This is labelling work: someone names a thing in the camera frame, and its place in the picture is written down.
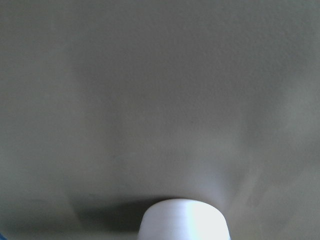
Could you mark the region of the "pink cup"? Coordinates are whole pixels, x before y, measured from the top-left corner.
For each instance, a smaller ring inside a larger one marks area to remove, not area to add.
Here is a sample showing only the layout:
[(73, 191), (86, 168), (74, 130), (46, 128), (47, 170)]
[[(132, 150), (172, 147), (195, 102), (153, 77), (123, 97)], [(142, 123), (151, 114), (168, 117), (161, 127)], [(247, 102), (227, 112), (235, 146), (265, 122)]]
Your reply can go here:
[(138, 240), (230, 240), (224, 215), (205, 202), (168, 199), (153, 204), (142, 217)]

